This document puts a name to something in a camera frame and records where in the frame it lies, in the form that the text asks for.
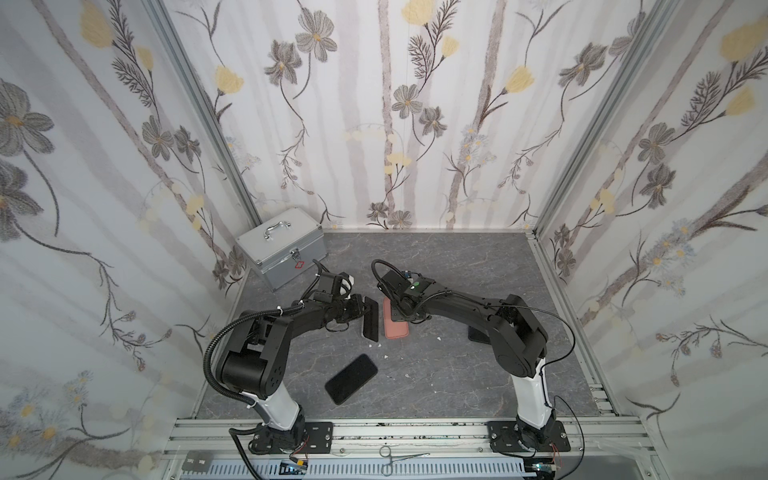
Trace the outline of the pink phone case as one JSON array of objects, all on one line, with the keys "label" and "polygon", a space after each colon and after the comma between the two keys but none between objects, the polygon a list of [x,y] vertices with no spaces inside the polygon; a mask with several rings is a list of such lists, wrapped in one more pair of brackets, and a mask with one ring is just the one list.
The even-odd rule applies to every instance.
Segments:
[{"label": "pink phone case", "polygon": [[388,340],[402,339],[409,335],[409,324],[405,321],[396,321],[391,301],[385,298],[382,306],[384,334]]}]

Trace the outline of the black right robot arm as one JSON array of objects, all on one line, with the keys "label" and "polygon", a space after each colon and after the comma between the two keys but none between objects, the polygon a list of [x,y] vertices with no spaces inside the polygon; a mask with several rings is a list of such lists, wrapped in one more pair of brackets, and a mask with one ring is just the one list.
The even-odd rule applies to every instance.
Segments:
[{"label": "black right robot arm", "polygon": [[544,375],[548,334],[525,301],[510,295],[492,299],[450,289],[433,279],[404,272],[375,274],[378,289],[409,321],[439,316],[471,327],[489,339],[493,356],[511,375],[517,420],[542,431],[556,418]]}]

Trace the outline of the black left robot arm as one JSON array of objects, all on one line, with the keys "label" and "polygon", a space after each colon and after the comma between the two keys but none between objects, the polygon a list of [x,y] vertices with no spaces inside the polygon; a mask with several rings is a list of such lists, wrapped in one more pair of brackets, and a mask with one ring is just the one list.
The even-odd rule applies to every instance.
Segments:
[{"label": "black left robot arm", "polygon": [[287,308],[246,311],[223,327],[204,351],[205,380],[220,395],[255,410],[266,427],[291,431],[302,414],[283,385],[292,340],[331,322],[361,319],[364,326],[375,326],[378,313],[378,303],[360,294],[322,294]]}]

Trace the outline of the phone with black screen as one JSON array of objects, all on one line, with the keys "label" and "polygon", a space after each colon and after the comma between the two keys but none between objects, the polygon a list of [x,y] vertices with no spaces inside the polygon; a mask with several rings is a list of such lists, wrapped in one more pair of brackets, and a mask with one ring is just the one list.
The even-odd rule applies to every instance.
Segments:
[{"label": "phone with black screen", "polygon": [[364,313],[362,322],[362,335],[367,340],[379,342],[380,307],[372,298],[363,298]]}]

